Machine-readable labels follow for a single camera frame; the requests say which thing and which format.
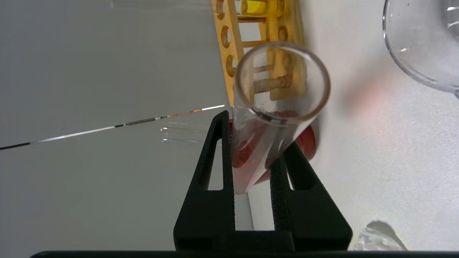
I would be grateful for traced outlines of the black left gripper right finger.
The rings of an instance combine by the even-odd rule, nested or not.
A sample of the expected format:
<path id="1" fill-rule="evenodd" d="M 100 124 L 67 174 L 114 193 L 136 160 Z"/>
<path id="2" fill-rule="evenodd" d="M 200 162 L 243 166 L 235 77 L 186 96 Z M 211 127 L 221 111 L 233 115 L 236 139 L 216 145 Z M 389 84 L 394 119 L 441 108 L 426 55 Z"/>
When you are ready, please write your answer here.
<path id="1" fill-rule="evenodd" d="M 274 228 L 297 251 L 346 251 L 353 232 L 297 143 L 270 166 Z"/>

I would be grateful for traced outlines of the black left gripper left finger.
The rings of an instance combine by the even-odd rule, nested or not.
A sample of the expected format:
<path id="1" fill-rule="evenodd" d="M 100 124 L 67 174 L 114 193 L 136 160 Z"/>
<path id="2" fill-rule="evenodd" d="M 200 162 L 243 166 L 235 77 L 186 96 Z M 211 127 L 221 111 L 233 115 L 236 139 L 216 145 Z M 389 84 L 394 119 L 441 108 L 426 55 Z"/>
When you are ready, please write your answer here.
<path id="1" fill-rule="evenodd" d="M 213 250 L 215 240 L 236 230 L 229 112 L 217 114 L 210 124 L 200 156 L 174 226 L 177 251 Z M 218 140 L 222 142 L 220 190 L 209 190 Z"/>

